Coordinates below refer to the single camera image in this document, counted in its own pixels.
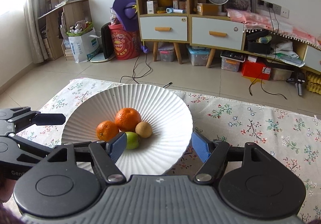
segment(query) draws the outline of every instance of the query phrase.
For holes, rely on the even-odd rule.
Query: white drawer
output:
[[[142,17],[139,18],[139,21],[143,40],[156,39],[187,41],[187,17]]]
[[[192,43],[241,50],[243,29],[244,24],[238,22],[192,17]]]
[[[305,54],[305,65],[314,70],[321,72],[321,51],[317,50],[311,46],[308,46],[307,52]]]

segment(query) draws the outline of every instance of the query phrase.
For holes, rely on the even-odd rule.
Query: wall outlet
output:
[[[256,8],[259,10],[265,10],[267,12],[270,10],[271,14],[274,14],[274,12],[275,12],[275,14],[277,14],[277,15],[288,18],[288,13],[289,13],[288,9],[286,9],[285,7],[281,7],[280,5],[277,5],[275,3],[272,3],[273,4],[273,10],[272,10],[271,8],[268,7],[268,5],[270,5],[270,4],[271,3],[267,2],[267,1],[257,0]]]
[[[273,10],[277,15],[281,15],[281,6],[273,4]]]
[[[288,13],[289,13],[289,10],[286,9],[285,7],[281,7],[281,16],[282,17],[285,17],[285,18],[288,18]]]

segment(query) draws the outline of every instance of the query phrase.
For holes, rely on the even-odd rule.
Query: black cable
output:
[[[119,83],[121,83],[121,80],[123,79],[123,77],[129,77],[129,78],[132,78],[137,84],[139,84],[139,82],[137,82],[135,79],[137,79],[137,78],[142,78],[142,77],[146,76],[146,75],[151,71],[151,67],[147,64],[147,54],[146,54],[145,64],[149,67],[149,70],[148,70],[144,75],[142,75],[142,76],[134,77],[135,67],[136,67],[136,63],[137,63],[139,57],[140,57],[140,53],[139,53],[138,58],[136,59],[136,62],[135,62],[135,64],[134,64],[134,67],[133,67],[133,75],[132,75],[132,76],[122,76],[122,77],[120,78]]]
[[[277,23],[278,23],[278,29],[277,29],[277,34],[278,34],[278,33],[279,33],[279,22],[278,22],[278,20],[277,20],[277,18],[276,18],[275,11],[274,11],[273,8],[272,8],[272,10],[273,10],[273,12],[274,12],[275,20],[276,20]],[[270,8],[269,8],[269,15],[270,15],[271,23],[272,23],[272,32],[274,32],[274,26],[273,26],[273,21],[272,21],[272,17],[271,17]],[[276,53],[275,53],[275,52],[276,52],[276,47],[274,47],[274,54],[275,54],[275,56],[274,56],[274,59],[273,59],[271,62],[267,61],[267,51],[265,52],[265,59],[266,59],[266,61],[267,61],[269,64],[272,64],[272,63],[275,61],[275,59],[276,59]],[[264,68],[264,70],[258,75],[258,77],[257,77],[257,78],[250,84],[250,86],[248,87],[248,91],[250,92],[250,95],[251,95],[251,96],[253,96],[252,91],[251,91],[251,86],[252,86],[252,85],[255,83],[255,81],[259,78],[259,76],[262,75],[262,74],[265,72],[266,69],[267,69],[267,67]],[[263,81],[263,79],[261,79],[261,89],[262,89],[264,92],[266,92],[267,94],[270,94],[270,95],[274,95],[274,96],[276,96],[276,95],[281,95],[281,96],[283,96],[283,97],[287,100],[287,98],[286,98],[283,94],[280,94],[280,93],[278,93],[278,94],[273,94],[273,93],[270,93],[270,92],[265,91],[265,90],[263,89],[263,86],[262,86],[262,81]]]
[[[170,83],[168,83],[167,85],[164,85],[163,88],[166,88],[167,86],[170,86],[170,85],[172,85],[172,84],[173,84],[173,82],[170,82]]]

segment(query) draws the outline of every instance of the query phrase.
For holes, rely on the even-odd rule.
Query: red box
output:
[[[242,64],[242,74],[243,76],[269,80],[271,68],[267,67],[263,62],[253,63],[251,61],[246,60]]]

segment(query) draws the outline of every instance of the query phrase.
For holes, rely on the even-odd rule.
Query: wooden cabinet leg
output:
[[[177,56],[177,60],[179,61],[179,64],[182,64],[182,57],[180,55],[180,50],[179,50],[179,44],[174,42],[174,48]]]
[[[212,64],[212,61],[213,61],[213,58],[214,58],[214,55],[215,55],[215,48],[211,48],[211,52],[210,52],[210,55],[208,56],[208,60],[207,60],[207,64],[206,64],[206,67],[207,68],[210,68],[211,64]]]
[[[157,61],[158,42],[154,41],[153,61]]]

